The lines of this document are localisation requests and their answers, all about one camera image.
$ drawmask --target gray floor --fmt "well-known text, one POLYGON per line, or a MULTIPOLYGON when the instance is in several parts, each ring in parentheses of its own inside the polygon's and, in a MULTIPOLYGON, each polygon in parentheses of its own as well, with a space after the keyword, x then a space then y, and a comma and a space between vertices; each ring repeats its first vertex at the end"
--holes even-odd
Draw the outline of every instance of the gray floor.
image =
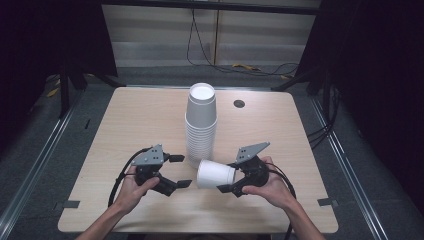
MULTIPOLYGON (((276 67, 262 67, 271 72, 276 67)), ((215 87, 263 88, 284 83, 279 76, 255 77, 238 73, 222 73, 210 67, 152 67, 119 68, 119 79, 130 85, 185 86, 196 82, 208 82, 215 87)), ((19 215, 9 239, 72 239, 76 234, 61 233, 57 223, 61 209, 57 203, 68 199, 79 170, 90 148, 101 122, 113 88, 93 77, 82 93, 80 101, 66 126, 56 148, 48 159, 35 188, 19 215)), ((311 98, 307 96, 307 83, 290 88, 296 102, 306 133, 321 128, 311 98)), ((46 85, 46 92, 54 88, 46 85)), ((26 128, 19 138, 3 153, 0 162, 0 213, 4 214, 16 191, 48 140, 60 112, 60 96, 40 96, 29 116, 26 128)), ((358 134, 349 111, 340 106, 335 124, 338 136, 350 161, 352 169, 361 183, 370 204, 376 211, 387 239, 424 239, 423 216, 387 171, 365 139, 358 134)), ((345 173, 340 167, 333 149, 327 140, 314 150, 320 173, 328 195, 336 200, 334 206, 339 230, 326 234, 328 239, 386 239, 373 235, 364 218, 345 173)), ((109 239, 126 239, 126 234, 113 233, 109 239)))

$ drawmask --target wooden table top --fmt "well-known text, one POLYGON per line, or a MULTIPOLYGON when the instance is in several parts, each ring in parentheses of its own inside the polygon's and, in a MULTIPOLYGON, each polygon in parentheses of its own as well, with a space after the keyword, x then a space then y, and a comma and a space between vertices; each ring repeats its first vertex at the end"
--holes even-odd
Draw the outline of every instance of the wooden table top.
MULTIPOLYGON (((184 114, 188 94, 189 89, 115 90, 69 197, 80 201, 79 207, 64 209, 59 230, 82 232, 106 210, 115 179, 138 150, 162 144, 164 152, 186 155, 184 114)), ((321 207, 317 202, 328 195, 292 96, 281 92, 216 90, 216 101, 218 125, 213 160, 232 163, 240 147, 270 142, 258 156, 271 156, 284 171, 299 202, 321 232, 337 231, 332 207, 321 207), (245 107, 235 107, 235 100, 243 100, 245 107)), ((284 211, 261 197, 236 198, 232 193, 198 189, 197 169, 188 160, 166 162, 160 172, 175 182, 183 179, 193 182, 170 197, 149 191, 114 231, 281 233, 287 230, 289 220, 284 211)))

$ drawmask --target hand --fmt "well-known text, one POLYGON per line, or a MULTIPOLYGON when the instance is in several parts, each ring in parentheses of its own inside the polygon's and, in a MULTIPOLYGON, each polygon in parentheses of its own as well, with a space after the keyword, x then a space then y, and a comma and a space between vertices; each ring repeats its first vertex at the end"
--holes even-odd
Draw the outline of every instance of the hand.
MULTIPOLYGON (((131 166, 127 174, 135 174, 136 167, 131 166)), ((114 205, 119 206, 120 209, 128 214, 131 212, 137 204, 140 202, 141 197, 147 192, 147 190, 156 186, 159 183, 158 177, 148 179, 143 185, 138 186, 135 182, 133 175, 127 175, 122 183, 121 190, 119 191, 118 197, 116 198, 114 205)))
MULTIPOLYGON (((271 157, 261 158, 270 170, 276 171, 272 164, 271 157)), ((242 191, 247 194, 258 195, 265 198, 272 205, 279 208, 286 208, 296 199, 290 193, 284 181, 275 173, 269 173, 268 182, 262 187, 244 186, 242 191)))

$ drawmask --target stack of cups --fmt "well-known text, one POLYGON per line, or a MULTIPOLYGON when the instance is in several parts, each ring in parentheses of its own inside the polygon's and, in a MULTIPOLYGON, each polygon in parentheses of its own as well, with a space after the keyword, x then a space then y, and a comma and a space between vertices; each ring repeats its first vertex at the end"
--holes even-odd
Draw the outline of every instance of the stack of cups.
POLYGON ((191 86, 186 121, 187 156, 192 167, 212 159, 217 125, 215 89, 206 83, 191 86))

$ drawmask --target person's left hand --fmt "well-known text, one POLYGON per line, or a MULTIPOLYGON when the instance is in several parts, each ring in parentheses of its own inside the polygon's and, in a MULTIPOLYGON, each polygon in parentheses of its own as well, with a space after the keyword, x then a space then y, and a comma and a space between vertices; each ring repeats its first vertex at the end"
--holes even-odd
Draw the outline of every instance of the person's left hand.
MULTIPOLYGON (((135 174, 136 167, 131 166, 127 174, 135 174)), ((130 213, 140 202, 141 197, 147 190, 155 187, 159 183, 158 177, 148 179, 143 185, 138 186, 134 175, 127 175, 122 183, 121 190, 116 198, 114 205, 118 206, 125 214, 130 213)))

